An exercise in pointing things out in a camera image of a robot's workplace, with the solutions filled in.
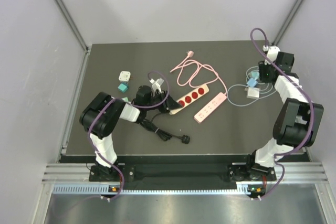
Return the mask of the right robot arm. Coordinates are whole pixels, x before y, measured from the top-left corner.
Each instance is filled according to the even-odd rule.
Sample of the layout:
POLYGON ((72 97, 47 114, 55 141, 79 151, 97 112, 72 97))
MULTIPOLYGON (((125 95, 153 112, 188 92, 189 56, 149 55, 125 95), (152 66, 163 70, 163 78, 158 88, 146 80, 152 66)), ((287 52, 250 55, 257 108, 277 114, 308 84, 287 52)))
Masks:
POLYGON ((294 55, 270 47, 259 62, 262 82, 271 83, 283 106, 275 121, 272 139, 248 156, 245 174, 252 180, 268 175, 276 161, 305 146, 311 146, 323 116, 324 107, 313 103, 293 73, 294 55))

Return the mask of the pink power strip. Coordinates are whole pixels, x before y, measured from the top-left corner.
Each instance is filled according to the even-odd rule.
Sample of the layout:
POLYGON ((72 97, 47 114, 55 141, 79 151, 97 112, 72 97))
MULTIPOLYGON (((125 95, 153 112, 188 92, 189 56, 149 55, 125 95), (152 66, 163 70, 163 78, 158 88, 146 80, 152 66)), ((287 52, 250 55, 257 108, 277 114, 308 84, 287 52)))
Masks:
POLYGON ((212 100, 209 101, 200 111, 194 115, 197 123, 202 123, 211 113, 213 113, 223 102, 227 100, 227 96, 220 92, 212 100))

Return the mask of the white usb charger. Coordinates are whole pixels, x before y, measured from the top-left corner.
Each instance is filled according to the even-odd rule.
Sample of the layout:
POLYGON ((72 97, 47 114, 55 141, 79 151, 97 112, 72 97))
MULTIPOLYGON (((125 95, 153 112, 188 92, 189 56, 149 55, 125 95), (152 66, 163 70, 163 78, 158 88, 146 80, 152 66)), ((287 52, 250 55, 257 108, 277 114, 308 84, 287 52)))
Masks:
POLYGON ((259 99, 260 89, 255 87, 248 87, 246 89, 246 97, 249 99, 259 99))

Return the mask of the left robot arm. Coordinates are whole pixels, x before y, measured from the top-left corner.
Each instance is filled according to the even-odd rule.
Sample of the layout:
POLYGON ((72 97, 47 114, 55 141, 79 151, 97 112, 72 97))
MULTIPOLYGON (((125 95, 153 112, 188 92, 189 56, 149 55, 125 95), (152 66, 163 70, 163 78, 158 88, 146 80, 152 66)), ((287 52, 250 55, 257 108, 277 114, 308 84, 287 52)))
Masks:
POLYGON ((153 120, 146 118, 147 111, 158 110, 167 114, 182 106, 176 102, 167 90, 153 91, 149 86, 140 86, 132 102, 115 99, 100 92, 82 112, 79 122, 88 133, 96 153, 96 167, 107 180, 114 180, 119 174, 115 163, 117 155, 113 148, 112 132, 120 119, 139 124, 154 132, 163 141, 173 135, 160 129, 153 120))

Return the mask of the beige red power strip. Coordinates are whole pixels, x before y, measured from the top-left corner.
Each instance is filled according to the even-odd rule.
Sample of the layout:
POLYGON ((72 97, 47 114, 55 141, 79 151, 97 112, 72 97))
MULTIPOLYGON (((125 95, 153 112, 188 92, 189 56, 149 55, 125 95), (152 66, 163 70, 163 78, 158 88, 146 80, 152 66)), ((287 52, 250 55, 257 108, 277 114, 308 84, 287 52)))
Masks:
POLYGON ((201 97, 206 95, 208 92, 209 92, 209 87, 206 84, 203 84, 195 88, 191 92, 177 99, 177 103, 178 105, 180 105, 180 107, 178 109, 172 109, 169 112, 169 115, 175 115, 179 113, 180 111, 182 111, 183 109, 190 106, 192 103, 194 103, 195 101, 199 100, 201 97))

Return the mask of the light teal usb charger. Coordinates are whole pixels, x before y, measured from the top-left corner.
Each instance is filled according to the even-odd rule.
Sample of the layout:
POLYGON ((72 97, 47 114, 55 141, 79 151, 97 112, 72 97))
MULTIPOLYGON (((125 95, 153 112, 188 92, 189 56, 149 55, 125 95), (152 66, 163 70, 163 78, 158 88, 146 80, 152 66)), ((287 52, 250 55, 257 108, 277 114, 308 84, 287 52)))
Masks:
POLYGON ((257 70, 251 71, 249 73, 249 77, 255 80, 259 79, 259 71, 257 70))

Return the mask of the white square plug adapter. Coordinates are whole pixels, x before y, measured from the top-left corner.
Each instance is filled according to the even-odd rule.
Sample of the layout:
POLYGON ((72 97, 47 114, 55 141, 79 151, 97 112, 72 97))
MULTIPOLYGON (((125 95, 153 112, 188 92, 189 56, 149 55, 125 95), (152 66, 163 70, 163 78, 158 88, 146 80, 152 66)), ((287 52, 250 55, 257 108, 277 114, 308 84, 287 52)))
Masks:
POLYGON ((121 71, 118 77, 118 80, 121 83, 128 83, 131 79, 131 72, 129 71, 121 71))

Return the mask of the blue usb charger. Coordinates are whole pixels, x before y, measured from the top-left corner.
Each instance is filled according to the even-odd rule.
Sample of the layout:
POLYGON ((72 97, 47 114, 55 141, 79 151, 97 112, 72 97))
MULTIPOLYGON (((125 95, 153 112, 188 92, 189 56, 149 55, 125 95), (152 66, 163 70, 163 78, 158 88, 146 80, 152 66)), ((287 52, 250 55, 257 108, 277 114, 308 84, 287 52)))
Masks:
POLYGON ((247 81, 247 86, 254 88, 255 86, 258 85, 258 81, 254 78, 251 78, 247 81))

